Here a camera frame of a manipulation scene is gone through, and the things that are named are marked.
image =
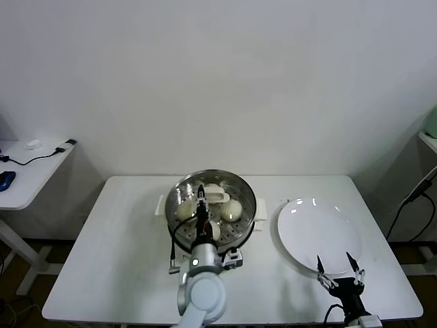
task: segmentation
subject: computer mouse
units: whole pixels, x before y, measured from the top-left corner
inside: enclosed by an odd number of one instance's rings
[[[0,173],[0,191],[5,191],[14,181],[16,173],[14,171],[4,171]]]

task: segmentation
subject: white table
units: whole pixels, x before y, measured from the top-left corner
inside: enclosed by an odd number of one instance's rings
[[[170,237],[154,216],[160,195],[180,177],[116,176],[108,179],[42,310],[49,320],[174,324],[178,275],[169,275]],[[266,201],[268,222],[243,245],[242,267],[221,274],[227,311],[216,323],[263,325],[320,323],[333,303],[284,251],[275,232],[288,200],[321,197],[350,214],[363,239],[366,269],[362,300],[384,319],[416,318],[423,308],[393,252],[347,176],[247,176]],[[177,253],[180,260],[182,252]],[[342,322],[341,310],[330,321]]]
[[[37,156],[44,156],[55,151],[55,148],[66,140],[44,140],[45,147],[35,150],[26,149],[24,141],[0,141],[1,154],[8,155],[21,163]],[[22,210],[26,208],[48,179],[55,173],[64,159],[72,151],[72,147],[65,152],[56,154],[47,159],[38,159],[26,166],[21,166],[11,161],[0,162],[0,173],[3,171],[15,171],[16,177],[10,187],[0,192],[0,210]],[[0,219],[0,239],[8,245],[12,251],[5,259],[4,268],[9,265],[15,253],[24,258],[31,268],[27,272],[16,294],[25,295],[29,291],[37,275],[57,275],[62,264],[49,264],[45,258],[51,247],[44,246],[40,253],[37,253],[24,240],[13,231],[5,221]]]
[[[424,132],[419,133],[422,139],[435,153],[437,153],[437,139],[426,135]],[[402,269],[406,275],[434,275],[437,277],[437,255],[434,255],[429,247],[419,247],[423,257],[427,260],[423,264],[403,264]]]

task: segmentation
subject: white wall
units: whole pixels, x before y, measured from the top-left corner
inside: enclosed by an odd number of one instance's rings
[[[435,161],[412,138],[437,102],[436,10],[434,0],[0,0],[4,119],[19,138],[79,141],[44,206],[14,213],[15,228],[74,237],[106,177],[206,167],[349,174],[383,226]]]

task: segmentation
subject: floor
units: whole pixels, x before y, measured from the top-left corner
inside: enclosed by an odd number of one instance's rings
[[[41,244],[31,243],[31,246],[38,251],[41,248]],[[47,260],[52,263],[65,262],[70,250],[71,245],[54,245],[52,252],[48,256]],[[393,251],[397,256],[397,259],[401,264],[414,264],[423,262],[423,258],[416,247],[405,245],[392,245]],[[9,253],[9,248],[0,242],[0,251],[3,257],[6,257]],[[6,304],[11,304],[15,312],[18,313],[25,308],[29,307],[28,299],[19,299],[15,295],[15,291],[24,277],[29,265],[19,256],[15,256],[9,267],[3,272],[0,277],[0,299],[4,299]],[[39,276],[33,284],[29,297],[31,300],[38,304],[41,308],[48,297],[48,294],[55,283],[56,277],[54,276]],[[386,328],[431,328],[437,327],[437,278],[433,276],[429,277],[411,277],[409,278],[414,290],[419,296],[424,315],[416,320],[409,321],[395,321],[386,322],[384,327]],[[8,325],[12,318],[12,312],[10,308],[4,308],[0,304],[0,328],[11,327]],[[78,327],[72,324],[50,322],[41,317],[41,313],[37,308],[33,308],[30,312],[25,312],[18,316],[15,327],[21,328],[66,328],[66,327]]]

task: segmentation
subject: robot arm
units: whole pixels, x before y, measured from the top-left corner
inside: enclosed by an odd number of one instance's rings
[[[331,279],[325,274],[322,261],[317,257],[317,280],[330,295],[340,299],[344,311],[346,327],[353,328],[382,328],[378,316],[366,311],[360,295],[364,291],[365,270],[360,269],[358,263],[346,252],[350,266],[355,272],[355,277]]]
[[[219,273],[242,265],[238,249],[229,250],[223,259],[218,255],[202,186],[197,191],[196,216],[196,239],[191,245],[191,257],[179,272],[178,309],[182,317],[176,327],[180,328],[202,327],[223,315],[226,291]]]

